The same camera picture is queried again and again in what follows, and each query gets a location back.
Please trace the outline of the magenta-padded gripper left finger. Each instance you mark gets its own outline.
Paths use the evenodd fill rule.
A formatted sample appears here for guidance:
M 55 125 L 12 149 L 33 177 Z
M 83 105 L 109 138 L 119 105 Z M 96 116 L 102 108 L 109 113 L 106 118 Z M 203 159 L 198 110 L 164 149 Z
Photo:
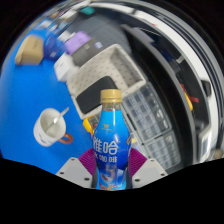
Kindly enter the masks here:
M 78 158 L 69 158 L 56 175 L 81 187 L 95 188 L 98 174 L 93 149 L 88 149 Z

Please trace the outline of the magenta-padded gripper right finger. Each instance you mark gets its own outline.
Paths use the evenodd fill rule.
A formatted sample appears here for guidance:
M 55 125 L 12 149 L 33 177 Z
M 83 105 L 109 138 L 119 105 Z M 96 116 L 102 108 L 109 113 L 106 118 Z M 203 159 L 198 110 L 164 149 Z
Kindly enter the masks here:
M 130 150 L 128 172 L 133 189 L 146 186 L 167 176 L 166 171 L 155 158 L 147 159 L 134 148 Z

